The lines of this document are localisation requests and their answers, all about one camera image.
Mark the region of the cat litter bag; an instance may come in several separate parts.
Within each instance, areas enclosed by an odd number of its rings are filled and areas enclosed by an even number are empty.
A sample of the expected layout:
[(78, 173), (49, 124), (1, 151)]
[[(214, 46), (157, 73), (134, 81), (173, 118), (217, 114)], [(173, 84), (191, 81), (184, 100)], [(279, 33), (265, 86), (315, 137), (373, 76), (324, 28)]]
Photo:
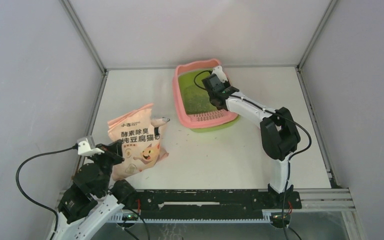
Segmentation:
[(152, 117), (153, 106), (146, 104), (107, 122), (111, 141), (122, 140), (124, 161), (113, 166), (114, 181), (141, 173), (169, 156), (162, 141), (170, 119)]

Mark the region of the pink green litter box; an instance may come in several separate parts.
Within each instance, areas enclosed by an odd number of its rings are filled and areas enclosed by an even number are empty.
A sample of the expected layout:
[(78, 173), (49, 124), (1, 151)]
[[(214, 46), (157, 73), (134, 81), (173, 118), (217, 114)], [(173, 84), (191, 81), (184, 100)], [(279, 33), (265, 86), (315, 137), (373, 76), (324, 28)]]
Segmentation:
[(201, 80), (220, 65), (218, 59), (211, 58), (181, 64), (174, 70), (172, 91), (177, 117), (181, 125), (194, 132), (221, 130), (240, 118), (236, 113), (218, 110), (210, 103), (208, 93), (201, 89)]

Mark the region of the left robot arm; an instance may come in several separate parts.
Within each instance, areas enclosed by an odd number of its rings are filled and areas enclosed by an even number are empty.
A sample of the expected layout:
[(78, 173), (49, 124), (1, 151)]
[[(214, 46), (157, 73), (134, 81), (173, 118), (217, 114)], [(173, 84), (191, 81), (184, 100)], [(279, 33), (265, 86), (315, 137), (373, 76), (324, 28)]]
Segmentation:
[(135, 205), (136, 190), (125, 179), (110, 185), (113, 167), (125, 160), (123, 143), (94, 144), (90, 136), (77, 141), (73, 149), (92, 162), (80, 167), (63, 193), (50, 240), (89, 240), (116, 212)]

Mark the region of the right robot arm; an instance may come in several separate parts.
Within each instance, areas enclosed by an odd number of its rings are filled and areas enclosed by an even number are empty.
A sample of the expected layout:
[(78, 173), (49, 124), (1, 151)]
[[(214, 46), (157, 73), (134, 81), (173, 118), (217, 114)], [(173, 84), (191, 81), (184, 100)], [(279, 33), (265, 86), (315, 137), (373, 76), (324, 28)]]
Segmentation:
[(214, 107), (236, 113), (259, 128), (262, 148), (274, 160), (268, 184), (268, 189), (272, 191), (269, 203), (275, 208), (282, 208), (289, 201), (286, 192), (291, 187), (289, 161), (301, 141), (291, 112), (285, 107), (274, 109), (254, 102), (215, 73), (205, 77), (202, 84)]

